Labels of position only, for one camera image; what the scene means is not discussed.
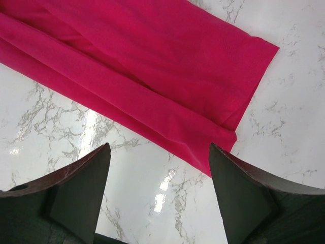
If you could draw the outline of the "pink red t shirt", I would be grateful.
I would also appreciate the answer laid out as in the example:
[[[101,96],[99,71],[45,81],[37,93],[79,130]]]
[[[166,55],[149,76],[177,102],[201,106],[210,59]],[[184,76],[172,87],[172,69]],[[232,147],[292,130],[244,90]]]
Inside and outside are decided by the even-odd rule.
[[[189,1],[1,1],[1,63],[210,175],[278,47]]]

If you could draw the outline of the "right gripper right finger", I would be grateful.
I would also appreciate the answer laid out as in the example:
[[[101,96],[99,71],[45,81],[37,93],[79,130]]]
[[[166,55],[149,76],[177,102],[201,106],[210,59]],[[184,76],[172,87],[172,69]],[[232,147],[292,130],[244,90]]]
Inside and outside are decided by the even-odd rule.
[[[228,243],[324,243],[324,190],[275,176],[212,143],[209,165]]]

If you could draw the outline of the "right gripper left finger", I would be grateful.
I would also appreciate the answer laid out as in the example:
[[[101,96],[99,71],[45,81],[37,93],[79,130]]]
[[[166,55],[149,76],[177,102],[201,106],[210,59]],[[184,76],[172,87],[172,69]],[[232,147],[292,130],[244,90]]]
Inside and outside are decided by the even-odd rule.
[[[93,243],[109,144],[43,177],[1,191],[1,243]]]

